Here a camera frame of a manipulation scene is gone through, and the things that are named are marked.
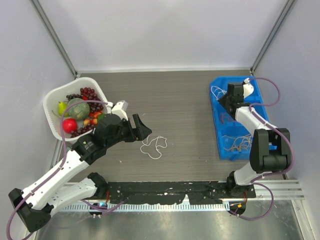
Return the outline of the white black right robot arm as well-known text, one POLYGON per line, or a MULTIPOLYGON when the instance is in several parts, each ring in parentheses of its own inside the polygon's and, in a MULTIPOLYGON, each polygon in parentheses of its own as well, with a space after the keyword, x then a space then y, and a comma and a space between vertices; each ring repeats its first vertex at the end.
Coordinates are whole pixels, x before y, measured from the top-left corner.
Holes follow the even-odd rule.
POLYGON ((264 176, 282 175, 294 163, 290 131, 263 118, 254 108, 259 103, 245 102, 253 92, 254 86, 247 78, 242 83, 229 83, 226 93, 218 99, 230 117, 252 136, 249 163, 231 172, 226 180, 226 193, 233 198, 264 176))

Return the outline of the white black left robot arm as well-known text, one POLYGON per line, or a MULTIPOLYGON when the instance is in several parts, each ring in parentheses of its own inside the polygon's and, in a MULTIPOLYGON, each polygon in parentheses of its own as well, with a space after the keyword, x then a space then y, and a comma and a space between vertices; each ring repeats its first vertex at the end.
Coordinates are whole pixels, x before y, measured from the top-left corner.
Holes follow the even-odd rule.
POLYGON ((108 190, 106 180, 96 172, 90 173, 75 186, 62 186, 76 174, 85 170, 120 142, 145 140, 152 130, 138 114, 131 122, 116 114, 106 114, 94 131, 81 136, 50 171, 24 189, 14 188, 8 197, 16 213, 30 233, 45 226, 60 209, 86 198, 102 199, 108 190))

